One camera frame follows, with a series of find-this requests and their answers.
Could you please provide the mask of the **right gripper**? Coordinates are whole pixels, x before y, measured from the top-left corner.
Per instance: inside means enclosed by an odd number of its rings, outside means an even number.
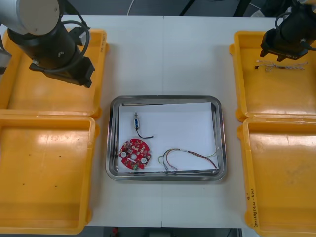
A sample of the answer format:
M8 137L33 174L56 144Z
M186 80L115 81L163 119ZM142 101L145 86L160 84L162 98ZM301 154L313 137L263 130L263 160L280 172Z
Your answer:
M308 50L302 46L287 42L277 29L265 32L261 49L260 57L265 57L267 54L276 55L278 62L284 59L298 60L308 53Z

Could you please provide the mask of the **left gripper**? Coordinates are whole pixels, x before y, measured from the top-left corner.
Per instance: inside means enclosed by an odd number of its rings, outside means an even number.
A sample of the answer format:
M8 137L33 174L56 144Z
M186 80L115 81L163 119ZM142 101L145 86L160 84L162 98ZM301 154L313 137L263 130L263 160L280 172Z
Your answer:
M48 78L56 79L59 81L85 86L90 88L92 81L90 79L94 67L89 58L83 57L81 60L71 68L67 68L60 72L48 73L47 70L53 70L58 68L66 67L72 63L71 58L41 58L39 63L36 65L34 62L31 63L29 69L35 72L42 72Z

